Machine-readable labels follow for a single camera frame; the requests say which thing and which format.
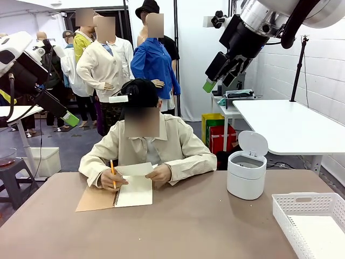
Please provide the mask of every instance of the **brown table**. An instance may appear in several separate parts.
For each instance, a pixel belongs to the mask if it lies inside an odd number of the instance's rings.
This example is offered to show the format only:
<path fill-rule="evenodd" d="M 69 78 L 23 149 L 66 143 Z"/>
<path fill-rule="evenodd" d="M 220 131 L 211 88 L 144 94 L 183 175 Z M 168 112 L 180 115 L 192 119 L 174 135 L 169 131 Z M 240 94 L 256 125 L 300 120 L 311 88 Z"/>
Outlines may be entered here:
<path fill-rule="evenodd" d="M 151 206 L 76 213 L 85 187 L 79 173 L 51 177 L 0 228 L 0 257 L 297 258 L 271 194 L 332 192 L 312 171 L 268 170 L 263 195 L 244 201 L 214 172 L 154 191 Z"/>

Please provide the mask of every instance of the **camouflage pants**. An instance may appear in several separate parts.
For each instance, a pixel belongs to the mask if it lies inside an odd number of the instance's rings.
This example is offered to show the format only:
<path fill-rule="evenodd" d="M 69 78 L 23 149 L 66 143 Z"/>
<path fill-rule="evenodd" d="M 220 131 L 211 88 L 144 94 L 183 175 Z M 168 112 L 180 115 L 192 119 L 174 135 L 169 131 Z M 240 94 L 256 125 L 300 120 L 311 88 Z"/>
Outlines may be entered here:
<path fill-rule="evenodd" d="M 108 134 L 110 128 L 120 119 L 122 104 L 101 103 L 103 118 L 103 133 Z"/>

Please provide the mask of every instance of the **spiral binding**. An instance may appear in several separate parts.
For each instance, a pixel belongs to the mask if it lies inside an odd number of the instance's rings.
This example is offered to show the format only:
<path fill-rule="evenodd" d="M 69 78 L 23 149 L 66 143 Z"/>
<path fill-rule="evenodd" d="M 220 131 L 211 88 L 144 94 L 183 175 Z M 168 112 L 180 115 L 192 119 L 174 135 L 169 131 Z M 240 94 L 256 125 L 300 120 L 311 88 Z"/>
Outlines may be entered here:
<path fill-rule="evenodd" d="M 114 202 L 113 202 L 113 206 L 115 207 L 118 204 L 119 201 L 119 196 L 120 196 L 120 190 L 118 190 L 118 192 L 115 194 L 115 198 L 114 198 Z"/>

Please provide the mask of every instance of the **pencil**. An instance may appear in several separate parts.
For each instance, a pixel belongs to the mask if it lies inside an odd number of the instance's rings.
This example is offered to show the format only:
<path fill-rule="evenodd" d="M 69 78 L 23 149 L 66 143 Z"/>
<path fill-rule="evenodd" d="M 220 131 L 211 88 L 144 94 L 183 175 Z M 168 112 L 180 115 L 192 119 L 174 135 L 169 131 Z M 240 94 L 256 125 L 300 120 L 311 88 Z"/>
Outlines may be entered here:
<path fill-rule="evenodd" d="M 110 165 L 111 165 L 111 167 L 112 167 L 112 173 L 113 173 L 113 175 L 116 175 L 116 171 L 115 171 L 115 169 L 114 169 L 113 160 L 110 160 Z M 113 181 L 113 184 L 114 184 L 114 189 L 116 189 L 116 182 Z"/>

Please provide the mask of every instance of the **glass bowl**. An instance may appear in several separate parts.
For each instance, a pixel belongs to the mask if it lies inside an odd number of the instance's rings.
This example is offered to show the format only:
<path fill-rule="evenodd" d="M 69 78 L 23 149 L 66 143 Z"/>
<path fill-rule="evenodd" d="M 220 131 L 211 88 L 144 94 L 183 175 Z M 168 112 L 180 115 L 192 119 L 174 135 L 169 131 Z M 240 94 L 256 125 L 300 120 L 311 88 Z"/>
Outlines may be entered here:
<path fill-rule="evenodd" d="M 12 164 L 17 157 L 15 148 L 0 148 L 0 167 Z"/>

